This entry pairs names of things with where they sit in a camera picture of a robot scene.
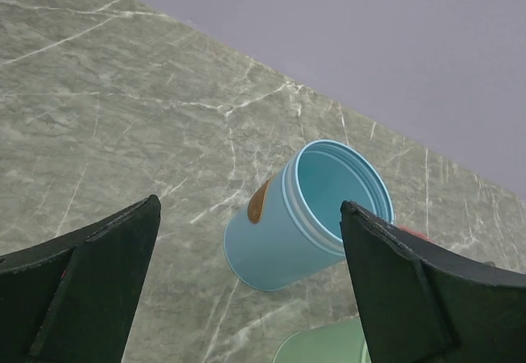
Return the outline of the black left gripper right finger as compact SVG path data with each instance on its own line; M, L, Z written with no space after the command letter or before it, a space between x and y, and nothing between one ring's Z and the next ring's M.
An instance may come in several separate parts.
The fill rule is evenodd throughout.
M373 362L523 362L525 276L455 254L354 202L341 234Z

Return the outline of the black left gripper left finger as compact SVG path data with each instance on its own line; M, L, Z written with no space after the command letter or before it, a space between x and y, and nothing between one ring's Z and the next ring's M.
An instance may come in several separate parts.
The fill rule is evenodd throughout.
M1 257L3 362L122 360L160 225L157 195Z

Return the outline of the pink dotted plate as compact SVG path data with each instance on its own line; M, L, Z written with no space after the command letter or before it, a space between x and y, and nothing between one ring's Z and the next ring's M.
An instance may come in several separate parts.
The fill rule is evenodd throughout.
M419 237L425 241L431 241L425 234L421 233L421 232L418 232L418 231L414 231L413 229L411 228L408 228L408 227L400 227L402 230L406 231L407 233L410 233L416 237Z

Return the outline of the green cylindrical container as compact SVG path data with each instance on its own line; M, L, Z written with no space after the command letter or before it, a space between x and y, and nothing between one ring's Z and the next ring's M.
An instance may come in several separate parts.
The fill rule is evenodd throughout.
M274 363L367 363L371 358L358 317L295 333L279 347Z

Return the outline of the blue cylindrical container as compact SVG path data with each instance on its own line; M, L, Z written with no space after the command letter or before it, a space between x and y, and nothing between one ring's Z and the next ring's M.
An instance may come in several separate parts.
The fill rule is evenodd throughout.
M395 220L385 183L360 153L334 140L305 145L229 220L230 269L249 287L272 292L344 260L344 201Z

